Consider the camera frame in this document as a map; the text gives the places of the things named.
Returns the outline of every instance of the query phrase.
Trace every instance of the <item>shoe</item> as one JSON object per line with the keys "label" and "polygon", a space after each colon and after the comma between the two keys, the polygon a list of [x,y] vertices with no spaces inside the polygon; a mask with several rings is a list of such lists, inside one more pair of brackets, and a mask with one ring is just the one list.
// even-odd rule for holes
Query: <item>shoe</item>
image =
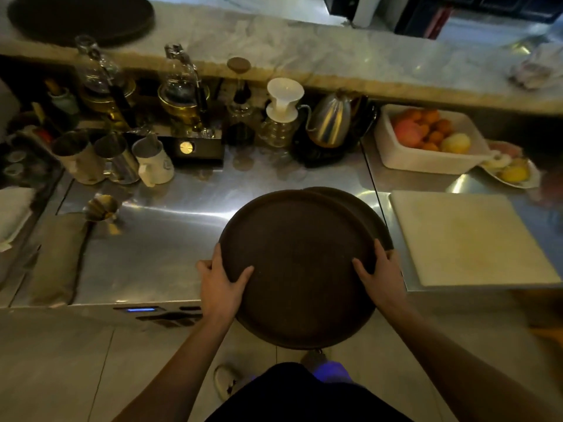
{"label": "shoe", "polygon": [[219,398],[227,401],[233,393],[233,388],[242,380],[242,375],[227,364],[219,364],[213,373],[213,383]]}
{"label": "shoe", "polygon": [[308,351],[303,356],[303,358],[301,358],[301,364],[303,364],[305,368],[311,373],[313,373],[317,368],[325,364],[327,361],[328,358],[322,349]]}

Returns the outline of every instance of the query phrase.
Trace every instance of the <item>forearm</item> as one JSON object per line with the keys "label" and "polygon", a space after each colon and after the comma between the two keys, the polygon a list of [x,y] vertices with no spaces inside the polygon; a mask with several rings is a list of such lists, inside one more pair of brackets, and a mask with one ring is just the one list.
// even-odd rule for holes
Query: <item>forearm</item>
{"label": "forearm", "polygon": [[553,409],[434,329],[411,308],[382,313],[460,422],[555,421]]}
{"label": "forearm", "polygon": [[205,317],[152,382],[114,422],[185,422],[231,322]]}

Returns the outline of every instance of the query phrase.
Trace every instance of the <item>black shirt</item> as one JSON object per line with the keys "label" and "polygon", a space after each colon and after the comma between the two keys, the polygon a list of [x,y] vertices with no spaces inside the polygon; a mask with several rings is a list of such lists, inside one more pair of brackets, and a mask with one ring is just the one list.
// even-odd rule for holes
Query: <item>black shirt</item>
{"label": "black shirt", "polygon": [[229,398],[207,422],[412,422],[367,389],[323,383],[298,363],[277,364]]}

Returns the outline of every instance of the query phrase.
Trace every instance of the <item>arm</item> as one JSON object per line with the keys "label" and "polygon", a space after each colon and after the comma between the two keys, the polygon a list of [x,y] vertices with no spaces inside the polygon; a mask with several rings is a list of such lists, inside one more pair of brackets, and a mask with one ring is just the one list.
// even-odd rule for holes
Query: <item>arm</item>
{"label": "arm", "polygon": [[185,422],[190,416],[201,383],[235,319],[244,288],[254,271],[254,267],[248,267],[236,283],[230,283],[219,244],[212,261],[199,261],[196,266],[201,274],[203,318],[157,377],[114,422]]}
{"label": "arm", "polygon": [[460,422],[563,420],[546,403],[434,329],[407,301],[396,250],[376,240],[376,271],[354,268],[379,311],[411,350]]}

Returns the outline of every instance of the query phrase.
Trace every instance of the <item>white plate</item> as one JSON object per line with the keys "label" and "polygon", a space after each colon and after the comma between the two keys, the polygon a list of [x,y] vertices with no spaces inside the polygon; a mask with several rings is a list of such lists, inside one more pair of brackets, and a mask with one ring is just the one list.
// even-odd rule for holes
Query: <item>white plate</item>
{"label": "white plate", "polygon": [[530,169],[530,178],[527,181],[522,181],[522,182],[512,183],[512,182],[503,181],[500,177],[498,177],[496,175],[502,169],[488,169],[488,168],[483,167],[481,165],[479,165],[479,167],[481,167],[481,169],[485,170],[489,175],[494,177],[497,181],[505,183],[505,184],[507,184],[511,187],[520,188],[520,189],[523,189],[523,190],[528,190],[530,188],[538,188],[540,186],[540,184],[542,183],[542,173],[538,170],[538,168],[535,166],[535,164],[530,159],[528,159],[528,169]]}

